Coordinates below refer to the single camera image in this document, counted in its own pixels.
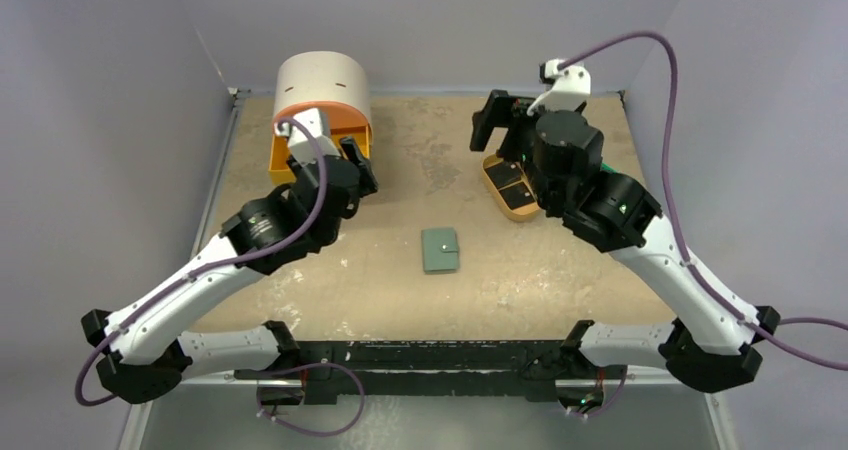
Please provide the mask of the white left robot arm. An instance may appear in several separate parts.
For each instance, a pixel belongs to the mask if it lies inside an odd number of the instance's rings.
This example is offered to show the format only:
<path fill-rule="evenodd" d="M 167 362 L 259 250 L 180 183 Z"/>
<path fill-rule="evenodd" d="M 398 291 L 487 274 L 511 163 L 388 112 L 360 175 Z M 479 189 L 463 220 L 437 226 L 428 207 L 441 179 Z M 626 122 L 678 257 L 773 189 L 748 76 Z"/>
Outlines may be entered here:
<path fill-rule="evenodd" d="M 343 220 L 377 190 L 356 140 L 321 163 L 295 164 L 296 179 L 247 202 L 174 275 L 122 310 L 94 309 L 81 319 L 95 347 L 85 366 L 111 398 L 157 399 L 180 382 L 238 370 L 284 379 L 297 369 L 299 347 L 281 321 L 243 331 L 196 333 L 191 326 L 218 304 L 283 265 L 333 244 Z"/>

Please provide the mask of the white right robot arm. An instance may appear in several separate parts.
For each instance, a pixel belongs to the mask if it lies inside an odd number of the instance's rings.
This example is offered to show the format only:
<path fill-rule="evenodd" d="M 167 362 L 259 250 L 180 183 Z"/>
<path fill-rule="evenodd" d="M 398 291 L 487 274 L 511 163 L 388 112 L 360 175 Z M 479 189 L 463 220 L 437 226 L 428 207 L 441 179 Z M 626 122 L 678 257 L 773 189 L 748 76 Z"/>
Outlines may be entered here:
<path fill-rule="evenodd" d="M 779 313 L 697 268 L 657 199 L 637 179 L 603 168 L 603 133 L 580 109 L 534 115 L 530 106 L 528 97 L 492 91 L 472 117 L 470 149 L 483 151 L 504 129 L 496 155 L 520 173 L 519 195 L 624 265 L 675 315 L 654 325 L 581 320 L 564 341 L 564 369 L 576 377 L 610 366 L 664 369 L 703 393 L 751 383 L 763 362 L 756 344 L 775 333 Z"/>

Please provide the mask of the green card holder wallet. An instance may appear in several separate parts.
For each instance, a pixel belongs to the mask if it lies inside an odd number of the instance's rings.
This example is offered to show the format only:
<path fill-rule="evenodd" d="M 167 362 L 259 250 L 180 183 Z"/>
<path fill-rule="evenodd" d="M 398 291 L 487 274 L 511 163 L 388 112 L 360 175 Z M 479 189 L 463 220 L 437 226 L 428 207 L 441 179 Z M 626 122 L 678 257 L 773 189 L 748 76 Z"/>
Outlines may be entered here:
<path fill-rule="evenodd" d="M 425 274 L 453 273 L 459 270 L 458 235 L 453 227 L 423 229 L 421 252 Z"/>

